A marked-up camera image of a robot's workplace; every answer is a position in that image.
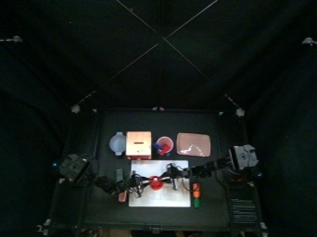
red object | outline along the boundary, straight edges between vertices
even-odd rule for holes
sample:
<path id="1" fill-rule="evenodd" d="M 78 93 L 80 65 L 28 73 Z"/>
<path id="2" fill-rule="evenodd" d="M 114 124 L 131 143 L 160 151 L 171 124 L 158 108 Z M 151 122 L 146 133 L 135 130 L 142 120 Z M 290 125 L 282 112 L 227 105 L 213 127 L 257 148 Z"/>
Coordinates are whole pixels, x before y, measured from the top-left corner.
<path id="1" fill-rule="evenodd" d="M 150 177 L 150 186 L 152 188 L 152 190 L 159 190 L 163 186 L 163 182 L 159 180 L 159 176 L 151 176 Z"/>
<path id="2" fill-rule="evenodd" d="M 171 151 L 171 146 L 168 144 L 163 145 L 163 149 L 160 150 L 160 155 L 163 156 L 167 152 Z"/>

